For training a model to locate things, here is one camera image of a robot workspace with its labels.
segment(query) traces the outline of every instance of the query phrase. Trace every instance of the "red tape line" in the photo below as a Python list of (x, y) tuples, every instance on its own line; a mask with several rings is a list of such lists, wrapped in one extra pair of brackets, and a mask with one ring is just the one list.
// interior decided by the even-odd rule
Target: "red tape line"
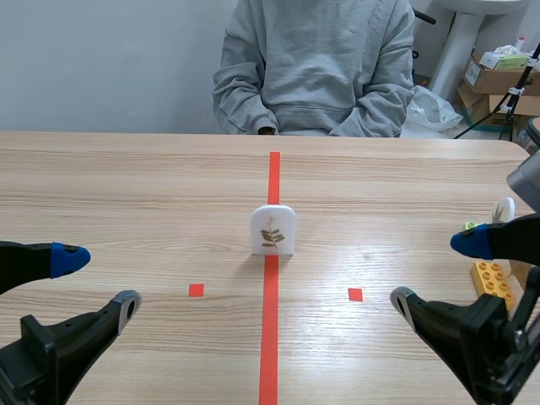
[[(268, 204), (279, 205), (281, 155), (270, 153)], [(261, 376), (259, 405), (278, 405), (279, 256), (266, 256), (262, 293)]]

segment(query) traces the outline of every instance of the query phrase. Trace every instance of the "person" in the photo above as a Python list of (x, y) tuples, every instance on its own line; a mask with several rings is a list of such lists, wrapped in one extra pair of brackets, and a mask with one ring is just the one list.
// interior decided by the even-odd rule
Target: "person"
[(398, 137), (413, 97), (408, 0), (239, 0), (214, 75), (227, 133)]

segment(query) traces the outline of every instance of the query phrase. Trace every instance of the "white card stand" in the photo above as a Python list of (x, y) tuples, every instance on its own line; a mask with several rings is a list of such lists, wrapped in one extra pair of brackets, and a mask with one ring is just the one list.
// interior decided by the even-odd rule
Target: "white card stand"
[(512, 197), (502, 197), (494, 206), (489, 224), (505, 224), (516, 218), (516, 202)]
[(251, 249), (256, 256), (292, 256), (296, 213), (286, 205), (265, 205), (251, 216)]

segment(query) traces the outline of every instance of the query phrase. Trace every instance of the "plant picture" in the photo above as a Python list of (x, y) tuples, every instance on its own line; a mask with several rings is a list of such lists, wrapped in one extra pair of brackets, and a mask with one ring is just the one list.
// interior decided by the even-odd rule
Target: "plant picture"
[(262, 244), (263, 247), (275, 247), (278, 249), (278, 243), (285, 240), (285, 237), (281, 235), (281, 231), (279, 229), (272, 230), (272, 222), (273, 219), (270, 220), (269, 229), (270, 230), (262, 230), (261, 235), (262, 238), (265, 240), (265, 243)]

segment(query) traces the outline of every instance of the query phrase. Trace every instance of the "black tripod stand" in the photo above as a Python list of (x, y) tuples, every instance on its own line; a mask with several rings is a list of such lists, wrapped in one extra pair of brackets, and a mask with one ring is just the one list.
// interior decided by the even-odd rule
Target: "black tripod stand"
[[(476, 124), (474, 124), (473, 126), (469, 127), (468, 129), (466, 129), (465, 131), (463, 131), (462, 133), (457, 135), (454, 139), (461, 138), (463, 135), (465, 135), (469, 131), (472, 131), (474, 128), (476, 128), (478, 125), (480, 125), (482, 122), (484, 122), (487, 119), (489, 119), (490, 117), (494, 116), (499, 111), (504, 110), (504, 111), (506, 111), (506, 119), (505, 119), (505, 123), (503, 124), (503, 129), (500, 132), (500, 136), (499, 136), (499, 140), (502, 139), (503, 136), (505, 135), (506, 126), (510, 122), (513, 121), (514, 114), (516, 113), (517, 103), (519, 103), (520, 97), (525, 92), (525, 86), (527, 86), (527, 81), (529, 79), (529, 75), (531, 74), (535, 63), (538, 62), (538, 57), (539, 56), (540, 56), (540, 44), (538, 44), (538, 48), (534, 51), (534, 55), (531, 58), (529, 58), (529, 61), (528, 61), (527, 65), (526, 65), (525, 72), (523, 72), (523, 74), (521, 75), (520, 81), (517, 84), (517, 86), (511, 88), (510, 90), (508, 90), (508, 93), (506, 93), (506, 96), (504, 97), (504, 99), (502, 99), (500, 101), (500, 103), (494, 108), (493, 111), (491, 111), (487, 116), (482, 118)], [(511, 129), (510, 129), (510, 140), (512, 140)]]

